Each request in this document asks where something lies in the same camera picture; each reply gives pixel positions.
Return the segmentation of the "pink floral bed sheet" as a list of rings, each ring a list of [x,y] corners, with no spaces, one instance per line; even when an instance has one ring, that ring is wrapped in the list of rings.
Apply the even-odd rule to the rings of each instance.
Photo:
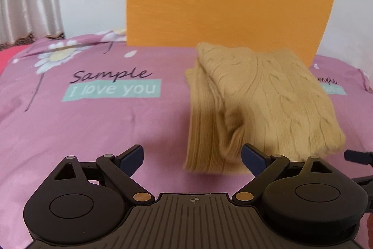
[[[254,179],[185,169],[190,126],[186,71],[196,48],[134,47],[117,33],[41,40],[13,57],[1,74],[2,248],[371,248],[368,210],[352,239],[285,239],[258,211],[233,203]],[[335,108],[346,137],[337,153],[320,157],[353,180],[372,166],[344,152],[372,152],[372,91],[363,72],[318,57],[307,67]],[[82,245],[32,239],[23,220],[28,199],[69,155],[94,162],[134,145],[144,149],[132,179],[154,195],[133,207],[112,233]]]

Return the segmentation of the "red blanket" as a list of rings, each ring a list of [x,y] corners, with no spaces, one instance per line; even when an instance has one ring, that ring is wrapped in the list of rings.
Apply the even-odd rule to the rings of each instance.
[[[27,47],[29,47],[29,45],[14,46],[2,50],[0,52],[0,74],[3,73],[4,69],[6,68],[8,62],[11,60],[12,57],[17,53],[23,51]]]

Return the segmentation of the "tan cable-knit cardigan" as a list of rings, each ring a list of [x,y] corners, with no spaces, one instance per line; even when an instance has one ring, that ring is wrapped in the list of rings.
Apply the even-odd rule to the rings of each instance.
[[[190,126],[185,169],[245,174],[242,147],[291,161],[343,149],[345,134],[317,78],[292,51],[201,43],[186,71]]]

